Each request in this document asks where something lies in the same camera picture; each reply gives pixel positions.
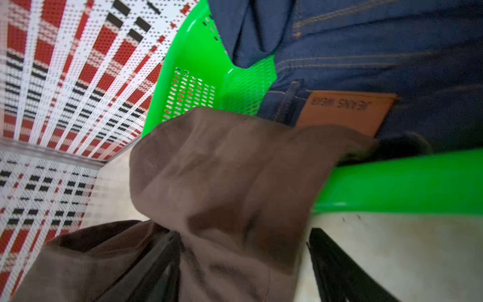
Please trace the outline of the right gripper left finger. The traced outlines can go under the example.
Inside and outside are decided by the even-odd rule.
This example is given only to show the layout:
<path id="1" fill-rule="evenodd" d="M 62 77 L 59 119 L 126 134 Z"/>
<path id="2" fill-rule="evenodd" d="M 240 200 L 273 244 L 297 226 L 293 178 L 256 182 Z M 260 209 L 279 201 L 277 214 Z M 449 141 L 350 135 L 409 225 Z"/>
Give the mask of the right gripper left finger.
<path id="1" fill-rule="evenodd" d="M 169 232 L 97 301 L 177 301 L 181 238 Z"/>

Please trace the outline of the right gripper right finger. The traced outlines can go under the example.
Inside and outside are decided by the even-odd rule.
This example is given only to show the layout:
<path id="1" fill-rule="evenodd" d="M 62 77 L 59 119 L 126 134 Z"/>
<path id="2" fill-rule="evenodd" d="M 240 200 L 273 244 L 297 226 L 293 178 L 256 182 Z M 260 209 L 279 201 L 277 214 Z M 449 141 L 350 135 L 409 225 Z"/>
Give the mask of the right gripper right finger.
<path id="1" fill-rule="evenodd" d="M 312 229 L 307 243 L 322 301 L 397 301 L 372 279 L 322 229 Z"/>

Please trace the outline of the brown trousers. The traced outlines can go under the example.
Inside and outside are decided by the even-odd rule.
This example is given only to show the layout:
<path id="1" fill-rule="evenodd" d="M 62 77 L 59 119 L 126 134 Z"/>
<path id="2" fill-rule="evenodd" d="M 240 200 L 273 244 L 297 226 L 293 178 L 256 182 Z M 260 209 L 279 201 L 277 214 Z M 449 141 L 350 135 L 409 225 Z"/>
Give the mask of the brown trousers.
<path id="1" fill-rule="evenodd" d="M 195 108 L 130 154 L 130 195 L 146 221 L 60 235 L 14 301 L 97 301 L 162 237 L 181 238 L 177 301 L 291 301 L 310 211 L 333 168 L 375 140 L 339 126 L 294 129 Z"/>

